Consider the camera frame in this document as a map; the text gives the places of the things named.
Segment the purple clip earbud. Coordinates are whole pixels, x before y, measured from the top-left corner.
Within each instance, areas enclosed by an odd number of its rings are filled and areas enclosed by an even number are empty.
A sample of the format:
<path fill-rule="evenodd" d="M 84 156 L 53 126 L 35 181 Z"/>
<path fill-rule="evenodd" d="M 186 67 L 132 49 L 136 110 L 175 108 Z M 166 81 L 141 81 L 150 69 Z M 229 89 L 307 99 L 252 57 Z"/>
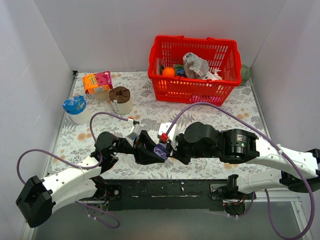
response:
<path fill-rule="evenodd" d="M 167 157 L 167 153 L 165 151 L 163 151 L 162 149 L 158 148 L 158 147 L 155 147 L 154 148 L 154 153 L 160 157 L 161 159 L 163 160 L 167 160 L 168 157 Z"/>

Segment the lavender earbud charging case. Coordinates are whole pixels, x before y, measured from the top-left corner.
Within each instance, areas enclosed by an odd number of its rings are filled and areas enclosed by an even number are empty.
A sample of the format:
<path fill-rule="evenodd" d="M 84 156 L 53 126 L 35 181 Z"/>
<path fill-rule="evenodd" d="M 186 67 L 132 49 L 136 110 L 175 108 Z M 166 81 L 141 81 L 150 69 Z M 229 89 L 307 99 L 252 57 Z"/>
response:
<path fill-rule="evenodd" d="M 167 145 L 165 143 L 158 143 L 154 147 L 153 151 L 157 156 L 159 156 L 163 160 L 167 160 L 168 159 L 168 153 L 169 152 L 167 150 Z"/>

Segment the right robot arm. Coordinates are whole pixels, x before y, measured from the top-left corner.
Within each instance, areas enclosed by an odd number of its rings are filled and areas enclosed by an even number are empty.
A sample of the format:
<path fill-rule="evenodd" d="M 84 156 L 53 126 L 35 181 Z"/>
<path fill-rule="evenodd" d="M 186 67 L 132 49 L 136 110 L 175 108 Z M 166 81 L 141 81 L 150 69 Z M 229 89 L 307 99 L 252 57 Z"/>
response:
<path fill-rule="evenodd" d="M 231 165 L 255 164 L 269 169 L 247 175 L 228 176 L 227 184 L 213 193 L 222 198 L 237 199 L 255 191 L 287 188 L 307 193 L 307 187 L 293 166 L 301 172 L 313 192 L 320 188 L 320 151 L 298 152 L 288 148 L 276 150 L 268 141 L 243 129 L 218 131 L 211 125 L 194 122 L 181 133 L 176 124 L 160 125 L 157 136 L 168 137 L 170 155 L 188 164 L 192 158 L 218 158 Z"/>

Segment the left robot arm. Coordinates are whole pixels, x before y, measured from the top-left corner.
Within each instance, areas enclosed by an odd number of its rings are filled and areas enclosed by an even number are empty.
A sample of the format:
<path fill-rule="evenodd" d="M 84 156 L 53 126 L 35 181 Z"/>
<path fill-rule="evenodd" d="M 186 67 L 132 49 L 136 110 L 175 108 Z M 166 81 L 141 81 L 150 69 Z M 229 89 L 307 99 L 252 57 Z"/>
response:
<path fill-rule="evenodd" d="M 147 165 L 164 163 L 168 158 L 166 146 L 156 144 L 145 130 L 133 137 L 132 144 L 125 138 L 102 132 L 96 139 L 95 151 L 79 165 L 44 178 L 33 176 L 26 181 L 16 205 L 29 227 L 42 225 L 56 210 L 75 201 L 120 199 L 122 187 L 107 183 L 101 176 L 119 160 L 117 153 L 134 155 L 135 160 Z"/>

